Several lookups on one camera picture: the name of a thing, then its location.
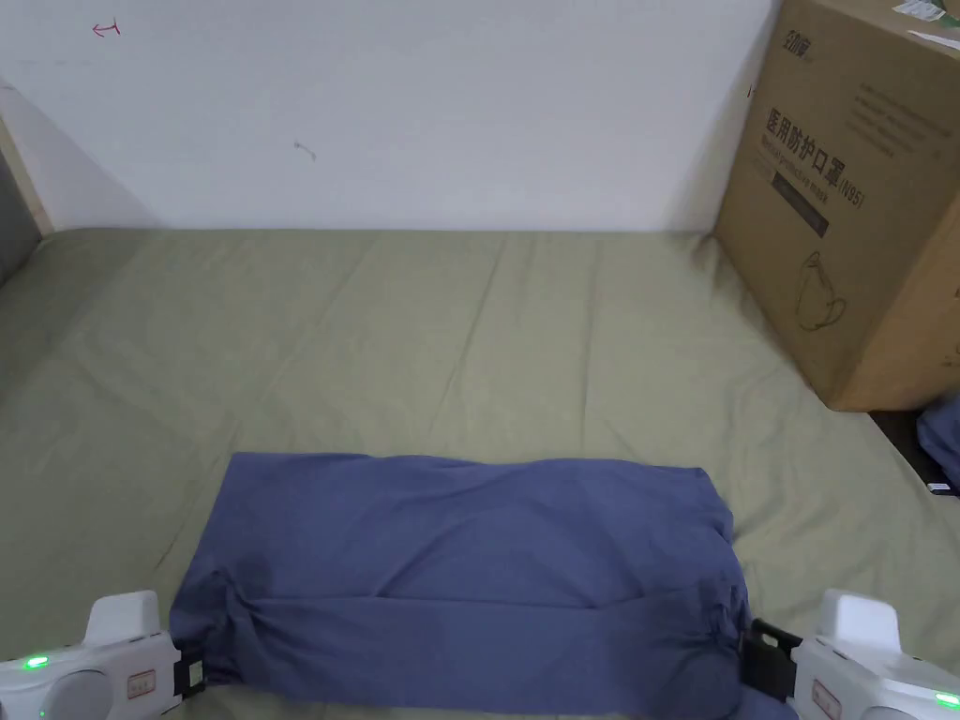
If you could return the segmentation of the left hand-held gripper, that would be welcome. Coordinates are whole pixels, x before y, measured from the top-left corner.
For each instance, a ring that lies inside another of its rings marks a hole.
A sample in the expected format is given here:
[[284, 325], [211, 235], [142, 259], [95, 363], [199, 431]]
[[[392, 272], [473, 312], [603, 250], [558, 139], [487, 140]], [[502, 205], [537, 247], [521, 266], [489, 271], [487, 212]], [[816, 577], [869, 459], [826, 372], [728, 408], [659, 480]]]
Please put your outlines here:
[[152, 590], [99, 598], [82, 641], [1, 665], [4, 719], [159, 719], [201, 693], [202, 654], [162, 629]]

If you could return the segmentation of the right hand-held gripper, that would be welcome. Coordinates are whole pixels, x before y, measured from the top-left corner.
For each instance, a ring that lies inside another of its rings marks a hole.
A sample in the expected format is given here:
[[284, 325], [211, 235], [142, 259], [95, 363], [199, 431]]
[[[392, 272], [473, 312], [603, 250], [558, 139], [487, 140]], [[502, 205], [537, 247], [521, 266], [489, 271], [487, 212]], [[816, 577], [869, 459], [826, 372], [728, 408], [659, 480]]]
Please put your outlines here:
[[808, 637], [753, 621], [741, 679], [741, 719], [959, 716], [958, 678], [905, 652], [896, 610], [855, 592], [826, 591]]

